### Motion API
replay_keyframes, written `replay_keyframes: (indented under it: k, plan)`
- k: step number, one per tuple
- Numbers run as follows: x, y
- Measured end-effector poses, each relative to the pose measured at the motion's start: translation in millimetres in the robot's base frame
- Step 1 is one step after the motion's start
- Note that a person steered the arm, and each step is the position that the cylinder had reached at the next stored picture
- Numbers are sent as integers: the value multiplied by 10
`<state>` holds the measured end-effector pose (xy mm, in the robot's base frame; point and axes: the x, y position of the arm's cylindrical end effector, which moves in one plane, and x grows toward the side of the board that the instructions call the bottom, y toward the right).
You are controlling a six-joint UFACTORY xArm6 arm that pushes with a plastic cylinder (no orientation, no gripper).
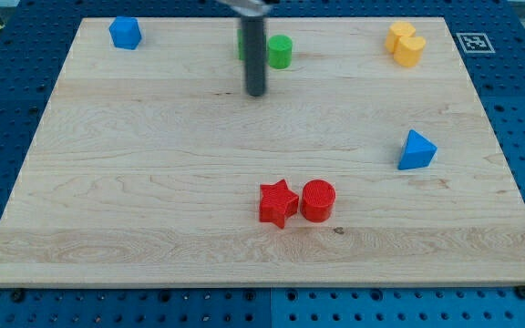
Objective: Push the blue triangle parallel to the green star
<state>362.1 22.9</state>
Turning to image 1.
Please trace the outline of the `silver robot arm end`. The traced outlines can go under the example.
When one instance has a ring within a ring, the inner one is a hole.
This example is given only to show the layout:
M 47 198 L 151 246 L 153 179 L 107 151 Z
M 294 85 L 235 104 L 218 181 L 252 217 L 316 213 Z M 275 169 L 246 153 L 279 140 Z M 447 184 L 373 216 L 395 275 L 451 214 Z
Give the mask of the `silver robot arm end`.
M 239 15 L 243 16 L 265 16 L 273 8 L 273 4 L 263 0 L 217 0 L 219 3 L 229 6 Z

